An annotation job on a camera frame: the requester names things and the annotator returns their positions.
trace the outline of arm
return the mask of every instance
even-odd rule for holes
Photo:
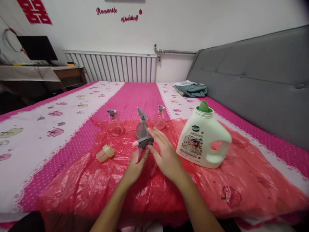
[[[159,145],[161,155],[148,145],[161,171],[178,187],[186,205],[195,232],[211,230],[224,231],[219,222],[207,208],[191,177],[184,170],[177,154],[168,138],[158,129],[148,129]]]
[[[130,163],[125,174],[116,187],[115,192],[105,206],[104,210],[94,223],[90,232],[116,231],[123,203],[130,187],[140,176],[149,152],[146,151],[141,160],[136,163],[137,152],[132,154]]]

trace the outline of wooden desk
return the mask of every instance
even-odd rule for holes
[[[86,84],[84,68],[77,66],[12,66],[0,65],[0,81],[44,81],[60,82],[64,92],[67,87],[63,81],[79,78],[82,84]]]
[[[59,78],[61,88],[64,92],[68,91],[67,87],[75,86],[77,84],[65,86],[62,82],[63,80],[67,80],[70,78],[79,78],[83,84],[86,84],[83,71],[84,71],[84,68],[78,68],[78,67],[76,67],[75,69],[59,69],[59,70],[54,69],[54,72]]]

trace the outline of folded clothes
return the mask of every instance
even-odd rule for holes
[[[207,94],[206,86],[200,84],[186,85],[186,86],[174,86],[174,88],[181,94],[184,93],[188,97],[205,97]]]
[[[192,85],[192,84],[195,84],[195,82],[191,82],[191,81],[188,81],[188,80],[175,83],[175,85],[177,85],[177,86],[186,86],[186,85]]]

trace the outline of gray headboard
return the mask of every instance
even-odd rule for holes
[[[309,25],[200,50],[187,80],[205,84],[210,98],[246,121],[309,150]]]

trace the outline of radiator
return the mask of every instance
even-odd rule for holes
[[[156,54],[63,51],[70,62],[85,67],[87,82],[155,82]]]

